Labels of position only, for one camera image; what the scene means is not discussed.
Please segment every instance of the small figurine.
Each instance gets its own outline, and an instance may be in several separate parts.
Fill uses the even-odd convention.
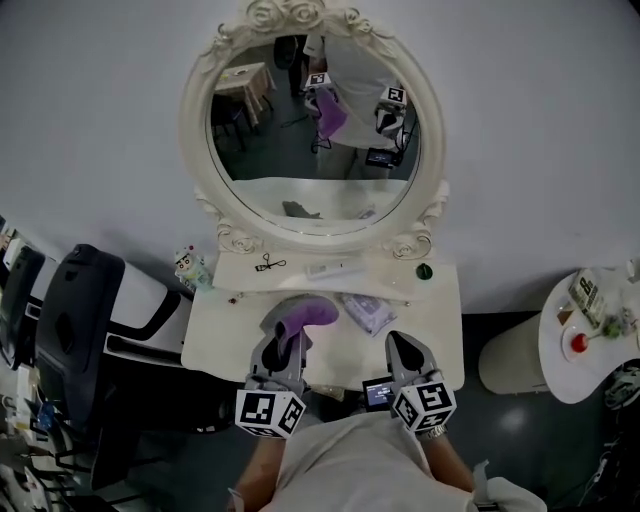
[[[195,292],[197,288],[210,290],[213,275],[204,265],[204,259],[193,254],[193,245],[176,251],[175,274],[180,282]]]

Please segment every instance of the vanity table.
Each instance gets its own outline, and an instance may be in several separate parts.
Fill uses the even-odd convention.
[[[313,341],[304,371],[310,385],[361,390],[363,380],[388,375],[385,338],[390,330],[398,330],[427,345],[450,386],[459,389],[464,383],[464,364],[458,277],[452,262],[436,257],[432,240],[435,221],[443,214],[449,196],[443,175],[444,125],[435,91],[410,51],[356,9],[325,7],[323,2],[294,5],[274,0],[276,4],[278,9],[267,9],[252,2],[239,19],[220,25],[184,89],[180,144],[187,170],[197,185],[196,200],[215,226],[220,254],[212,269],[214,289],[199,289],[195,295],[182,364],[225,380],[244,381],[251,353],[264,337],[260,323],[265,315],[284,299],[312,293],[332,300],[340,315],[330,325],[305,327]],[[408,144],[418,145],[412,153],[415,162],[408,180],[394,179],[393,168],[387,180],[321,180],[316,169],[308,166],[298,169],[299,178],[282,178],[277,172],[256,180],[231,178],[234,173],[225,169],[210,126],[212,96],[220,77],[249,47],[264,47],[268,55],[275,38],[297,34],[318,34],[325,41],[333,38],[335,44],[344,45],[345,52],[359,55],[354,66],[367,72],[381,68],[375,84],[388,75],[393,84],[402,84],[401,92],[384,85],[376,91],[367,84],[367,91],[374,94],[370,107],[365,103],[370,113],[366,111],[363,118],[375,127],[376,119],[381,119],[377,112],[406,94],[410,101],[404,108],[396,102],[389,110],[395,116],[391,123],[395,131],[385,132],[383,127],[378,133],[395,142],[390,151],[396,156],[404,156]],[[351,79],[357,83],[362,74],[354,70]],[[342,91],[332,97],[339,103],[339,98],[348,95]],[[415,109],[413,126],[403,124],[406,105]],[[292,107],[284,105],[276,110],[287,108]],[[421,129],[414,132],[418,122]],[[300,148],[283,144],[271,153],[282,160],[260,164],[275,169],[290,165],[294,159],[287,158],[296,151],[309,151],[308,145]],[[319,153],[331,150],[329,143],[314,148]],[[233,165],[235,160],[225,161]],[[299,161],[309,162],[309,158]],[[297,211],[302,214],[285,214],[283,201],[298,203],[301,208]],[[370,213],[357,215],[363,209]],[[265,264],[266,254],[271,263],[286,263],[256,269]],[[360,258],[364,269],[307,279],[308,265],[345,257]],[[422,280],[416,269],[424,263],[433,275]],[[397,318],[370,336],[335,300],[336,292],[385,299]]]

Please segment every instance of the gray floor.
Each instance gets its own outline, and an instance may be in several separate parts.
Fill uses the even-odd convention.
[[[292,98],[289,93],[287,71],[276,68],[273,63],[273,47],[252,48],[234,59],[230,66],[239,66],[253,62],[265,62],[271,71],[277,89],[269,93],[274,107],[270,112],[262,100],[265,110],[259,115],[258,134],[249,133],[244,119],[240,119],[247,151],[240,151],[238,140],[229,126],[229,136],[217,129],[219,137],[216,148],[227,172],[234,180],[250,180],[265,177],[315,178],[316,155],[311,152],[311,143],[315,135],[315,124],[310,117],[287,126],[295,120],[305,117],[308,112],[302,97]],[[409,131],[415,119],[415,111],[410,109],[405,129]],[[418,152],[420,129],[416,126],[414,136],[405,154],[403,163],[391,171],[390,178],[407,180],[411,175]]]
[[[578,484],[594,473],[602,451],[602,393],[568,406],[549,393],[494,395],[478,378],[484,344],[527,317],[463,317],[466,381],[456,393],[450,438],[470,466],[488,459],[490,477],[503,476],[551,505],[559,498],[557,505],[575,505],[582,494]],[[339,405],[330,408],[342,415]],[[131,480],[160,489],[163,510],[221,510],[254,443],[235,427],[211,436],[174,436],[168,445],[164,439],[167,461],[134,471]]]

